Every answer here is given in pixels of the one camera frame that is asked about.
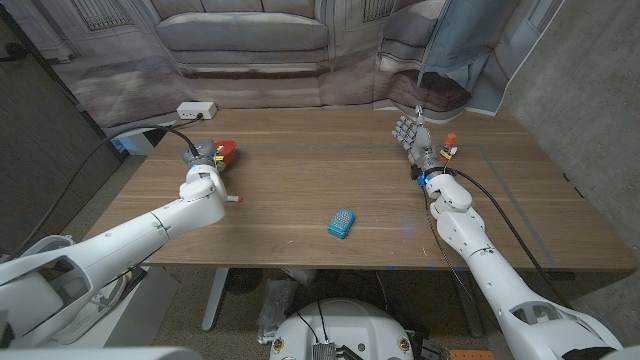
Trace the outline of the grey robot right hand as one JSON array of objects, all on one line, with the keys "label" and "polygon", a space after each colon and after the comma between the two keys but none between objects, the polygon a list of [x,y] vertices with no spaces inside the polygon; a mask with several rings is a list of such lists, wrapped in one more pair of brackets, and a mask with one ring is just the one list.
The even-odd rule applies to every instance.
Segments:
[{"label": "grey robot right hand", "polygon": [[433,150],[431,132],[420,105],[415,107],[415,116],[402,115],[392,131],[394,138],[407,152],[409,162],[424,172],[441,166],[439,155]]}]

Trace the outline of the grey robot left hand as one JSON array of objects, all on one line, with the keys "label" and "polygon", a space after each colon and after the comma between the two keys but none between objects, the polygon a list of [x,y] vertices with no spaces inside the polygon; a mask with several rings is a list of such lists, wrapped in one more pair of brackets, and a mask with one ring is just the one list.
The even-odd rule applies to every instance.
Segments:
[{"label": "grey robot left hand", "polygon": [[211,139],[200,142],[195,145],[197,154],[194,155],[190,148],[187,148],[182,154],[182,160],[188,167],[195,165],[211,165],[219,172],[226,168],[223,161],[224,157],[219,152],[219,147]]}]

